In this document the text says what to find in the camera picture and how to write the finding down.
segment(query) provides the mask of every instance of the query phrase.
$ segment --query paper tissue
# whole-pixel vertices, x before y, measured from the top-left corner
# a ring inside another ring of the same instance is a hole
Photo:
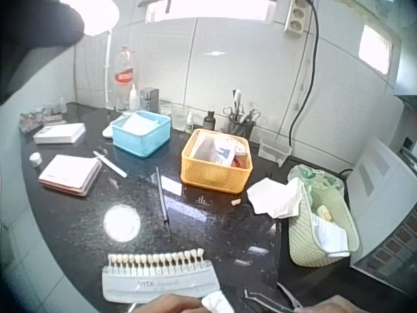
[[[268,213],[272,218],[287,218],[299,214],[304,184],[294,178],[287,185],[264,178],[248,189],[248,198],[256,214]]]

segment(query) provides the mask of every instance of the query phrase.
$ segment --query white tissue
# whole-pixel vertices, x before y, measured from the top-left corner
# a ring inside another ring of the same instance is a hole
[[[122,129],[132,134],[143,136],[152,132],[157,126],[157,121],[151,121],[138,114],[132,114],[128,120],[124,122]]]
[[[212,313],[235,313],[221,291],[215,291],[201,300],[203,306]]]
[[[329,258],[349,256],[346,231],[338,225],[313,214],[314,232]]]
[[[265,178],[248,189],[248,198],[256,214],[287,218],[299,214],[302,188],[304,184],[297,177],[287,185]]]

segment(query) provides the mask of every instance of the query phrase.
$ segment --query red label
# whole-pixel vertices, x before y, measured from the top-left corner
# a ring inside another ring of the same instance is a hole
[[[133,68],[115,74],[115,81],[118,83],[130,83],[133,80]]]

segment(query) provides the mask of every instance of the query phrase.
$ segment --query white wall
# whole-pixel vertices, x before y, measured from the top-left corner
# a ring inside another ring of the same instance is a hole
[[[251,139],[287,141],[308,88],[315,32],[312,27],[302,59],[307,33],[293,39],[283,32],[289,0],[278,0],[270,24],[219,18],[145,24],[139,0],[115,2],[121,20],[113,30],[110,73],[116,53],[128,44],[137,59],[139,88],[159,88],[162,100],[190,106],[197,122],[214,102],[217,129],[225,127],[222,108],[230,105],[231,90],[239,88],[243,101],[255,102],[263,113]],[[293,133],[293,154],[339,171],[357,161],[370,136],[387,144],[394,137],[403,109],[394,96],[400,44],[394,46],[390,72],[384,76],[358,58],[363,15],[340,0],[316,2],[321,28],[316,81]],[[397,22],[393,16],[381,21]],[[85,37],[76,46],[78,100],[98,107],[104,107],[106,39],[106,34]],[[213,51],[227,54],[207,55]]]
[[[49,48],[33,50],[25,62],[30,65],[31,61],[49,54],[48,51]],[[75,101],[73,68],[74,48],[69,48],[41,68],[0,107],[1,223],[7,227],[29,206],[20,158],[20,113],[39,108],[59,95],[67,102]]]

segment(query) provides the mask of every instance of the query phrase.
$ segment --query black granite countertop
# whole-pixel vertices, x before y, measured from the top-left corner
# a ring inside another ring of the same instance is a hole
[[[245,192],[234,196],[182,184],[180,154],[189,135],[172,130],[170,141],[146,159],[113,146],[111,140],[102,136],[102,131],[117,116],[118,113],[105,109],[69,104],[66,120],[85,123],[86,134],[77,144],[35,145],[33,134],[22,138],[23,176],[40,231],[64,274],[98,311],[126,312],[129,307],[103,298],[101,272],[111,253],[155,254],[202,247],[236,312],[262,312],[258,306],[242,299],[245,288],[283,301],[275,289],[278,274],[280,281],[292,287],[305,305],[327,297],[326,292],[311,294],[311,286],[317,287],[330,273],[345,274],[348,259],[326,267],[324,274],[295,266],[288,256],[286,221],[277,223],[276,231],[271,230],[275,222],[267,215],[254,215]],[[56,154],[93,157],[94,150],[105,151],[110,161],[126,171],[128,177],[123,179],[104,165],[85,198],[55,192],[38,183],[39,173]],[[29,156],[34,152],[42,155],[39,169],[29,163]],[[251,147],[251,152],[253,171],[246,186],[260,181],[266,174],[286,183],[289,170],[299,163],[292,158],[279,168],[258,158],[256,147]],[[165,183],[171,185],[164,190],[170,235],[160,214],[156,187],[149,180],[156,166]],[[231,200],[240,197],[242,203],[232,207]],[[133,207],[141,218],[138,234],[125,243],[115,240],[118,237],[104,228],[106,213],[119,204]],[[253,252],[259,251],[254,247],[263,249],[263,253]],[[364,279],[374,283],[370,278]],[[308,280],[313,280],[312,284],[307,284]],[[366,306],[369,297],[363,302],[357,304]]]

